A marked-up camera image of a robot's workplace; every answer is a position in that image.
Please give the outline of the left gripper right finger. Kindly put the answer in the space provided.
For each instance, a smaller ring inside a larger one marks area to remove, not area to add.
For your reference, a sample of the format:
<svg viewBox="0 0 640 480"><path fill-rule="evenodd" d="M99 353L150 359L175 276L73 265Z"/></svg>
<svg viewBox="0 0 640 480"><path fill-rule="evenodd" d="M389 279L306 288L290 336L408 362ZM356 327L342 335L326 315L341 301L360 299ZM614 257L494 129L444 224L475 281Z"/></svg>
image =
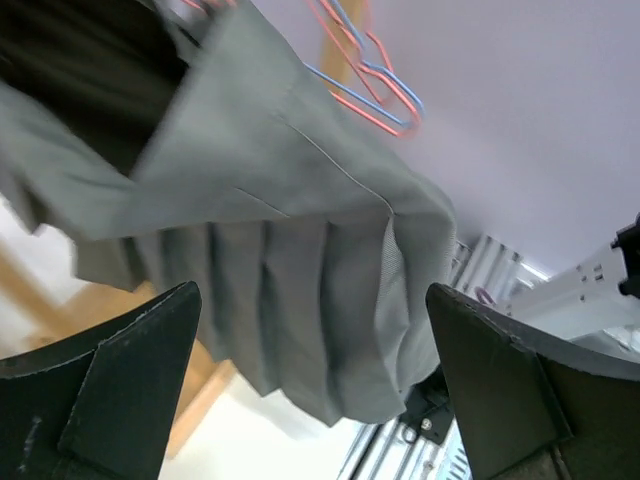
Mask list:
<svg viewBox="0 0 640 480"><path fill-rule="evenodd" d="M638 478L638 363L446 285L429 287L426 306L473 478Z"/></svg>

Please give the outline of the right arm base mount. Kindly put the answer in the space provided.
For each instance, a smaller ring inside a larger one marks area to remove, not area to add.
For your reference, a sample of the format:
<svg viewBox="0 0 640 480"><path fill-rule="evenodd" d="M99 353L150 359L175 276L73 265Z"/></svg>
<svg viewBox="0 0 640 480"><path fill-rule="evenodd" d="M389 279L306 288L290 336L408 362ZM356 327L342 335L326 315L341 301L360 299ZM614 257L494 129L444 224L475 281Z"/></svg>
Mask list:
<svg viewBox="0 0 640 480"><path fill-rule="evenodd" d="M413 445L419 438L441 446L447 437L454 412L442 366L414 385L400 415L402 439Z"/></svg>

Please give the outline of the grey skirt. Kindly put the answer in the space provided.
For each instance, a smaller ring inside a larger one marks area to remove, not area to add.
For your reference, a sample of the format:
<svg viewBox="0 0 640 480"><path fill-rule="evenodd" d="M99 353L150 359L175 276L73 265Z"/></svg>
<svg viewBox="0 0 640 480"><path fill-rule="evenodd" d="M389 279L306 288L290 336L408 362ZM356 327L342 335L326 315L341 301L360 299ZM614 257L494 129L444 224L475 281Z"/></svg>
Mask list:
<svg viewBox="0 0 640 480"><path fill-rule="evenodd" d="M438 366L450 200L248 1L3 2L1 192L86 281L197 283L213 359L327 425L402 414Z"/></svg>

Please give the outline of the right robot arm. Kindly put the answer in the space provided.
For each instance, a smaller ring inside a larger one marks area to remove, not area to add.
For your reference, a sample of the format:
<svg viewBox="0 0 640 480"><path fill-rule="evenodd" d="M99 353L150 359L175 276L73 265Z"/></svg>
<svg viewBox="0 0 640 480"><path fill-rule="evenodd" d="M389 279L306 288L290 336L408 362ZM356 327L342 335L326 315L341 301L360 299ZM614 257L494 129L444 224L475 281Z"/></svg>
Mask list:
<svg viewBox="0 0 640 480"><path fill-rule="evenodd" d="M577 266L496 306L565 340L639 326L639 223Z"/></svg>

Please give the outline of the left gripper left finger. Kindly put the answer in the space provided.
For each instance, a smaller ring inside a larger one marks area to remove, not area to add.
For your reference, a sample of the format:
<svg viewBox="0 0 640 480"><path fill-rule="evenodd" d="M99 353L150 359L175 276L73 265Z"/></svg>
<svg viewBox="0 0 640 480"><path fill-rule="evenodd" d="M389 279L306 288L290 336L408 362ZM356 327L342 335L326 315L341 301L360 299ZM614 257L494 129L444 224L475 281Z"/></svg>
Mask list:
<svg viewBox="0 0 640 480"><path fill-rule="evenodd" d="M185 282L3 359L2 478L158 478L200 311L197 284Z"/></svg>

